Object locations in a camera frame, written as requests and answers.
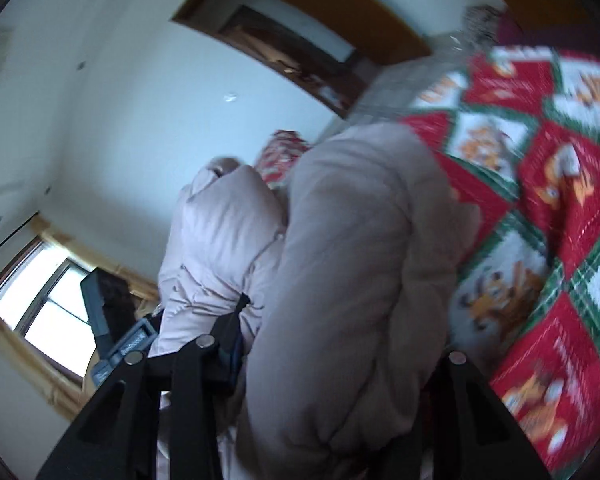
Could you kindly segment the beige puffer coat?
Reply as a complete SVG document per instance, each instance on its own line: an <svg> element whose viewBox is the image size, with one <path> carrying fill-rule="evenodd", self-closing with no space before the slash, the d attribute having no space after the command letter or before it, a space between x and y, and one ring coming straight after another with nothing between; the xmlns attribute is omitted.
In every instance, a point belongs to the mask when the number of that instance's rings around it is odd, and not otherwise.
<svg viewBox="0 0 600 480"><path fill-rule="evenodd" d="M407 126L353 127L282 192L234 158L181 189L155 356L237 312L246 362L218 413L227 479L341 479L407 434L443 352L479 209Z"/></svg>

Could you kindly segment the pile of clothes on floor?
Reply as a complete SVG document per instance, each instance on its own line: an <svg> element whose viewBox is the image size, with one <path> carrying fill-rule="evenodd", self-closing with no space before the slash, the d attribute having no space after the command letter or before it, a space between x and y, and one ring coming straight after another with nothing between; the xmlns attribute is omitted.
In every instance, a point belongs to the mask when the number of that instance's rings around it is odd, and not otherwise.
<svg viewBox="0 0 600 480"><path fill-rule="evenodd" d="M468 6L462 18L462 32L475 50L488 50L516 39L521 29L508 11L494 6Z"/></svg>

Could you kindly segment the yellow curtain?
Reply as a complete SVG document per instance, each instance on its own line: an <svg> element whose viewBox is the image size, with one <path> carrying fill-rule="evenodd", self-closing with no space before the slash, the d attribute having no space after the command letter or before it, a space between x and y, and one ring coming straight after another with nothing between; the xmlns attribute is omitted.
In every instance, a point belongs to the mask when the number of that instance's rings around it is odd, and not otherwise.
<svg viewBox="0 0 600 480"><path fill-rule="evenodd" d="M80 263L86 263L92 268L99 266L127 281L132 294L140 300L140 306L136 309L137 314L148 313L150 304L154 306L158 304L159 292L154 282L146 280L122 264L94 252L75 237L57 229L39 214L34 214L24 222L24 226L30 226L43 242L50 242L67 249L69 254L78 258ZM68 378L62 376L58 370L54 370L38 350L34 350L23 339L23 336L17 335L1 318L0 353L9 362L9 365L33 387L34 391L68 422L72 422L76 418L76 415L93 395L93 393L82 391L78 386L71 385Z"/></svg>

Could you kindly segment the red patchwork bear bedspread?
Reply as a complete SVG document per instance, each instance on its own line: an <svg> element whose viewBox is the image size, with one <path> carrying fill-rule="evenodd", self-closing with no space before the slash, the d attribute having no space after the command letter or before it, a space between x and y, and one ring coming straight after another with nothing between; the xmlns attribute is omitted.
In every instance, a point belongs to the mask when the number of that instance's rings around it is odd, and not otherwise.
<svg viewBox="0 0 600 480"><path fill-rule="evenodd" d="M495 48L398 124L480 212L440 359L466 354L549 479L600 479L600 61Z"/></svg>

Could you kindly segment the brown wooden door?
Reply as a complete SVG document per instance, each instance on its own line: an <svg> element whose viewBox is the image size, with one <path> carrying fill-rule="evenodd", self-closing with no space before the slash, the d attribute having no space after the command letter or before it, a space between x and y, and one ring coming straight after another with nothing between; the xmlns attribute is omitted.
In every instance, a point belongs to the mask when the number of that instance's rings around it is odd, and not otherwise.
<svg viewBox="0 0 600 480"><path fill-rule="evenodd" d="M421 36L378 0L282 0L308 14L378 65L431 54Z"/></svg>

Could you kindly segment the window with frame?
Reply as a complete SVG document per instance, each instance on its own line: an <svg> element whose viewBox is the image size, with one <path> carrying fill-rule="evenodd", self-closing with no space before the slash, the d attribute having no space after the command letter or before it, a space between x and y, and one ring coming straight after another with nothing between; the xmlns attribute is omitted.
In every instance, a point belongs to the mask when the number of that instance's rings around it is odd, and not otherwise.
<svg viewBox="0 0 600 480"><path fill-rule="evenodd" d="M79 387L96 350L81 292L87 274L68 250L39 237L0 273L0 318Z"/></svg>

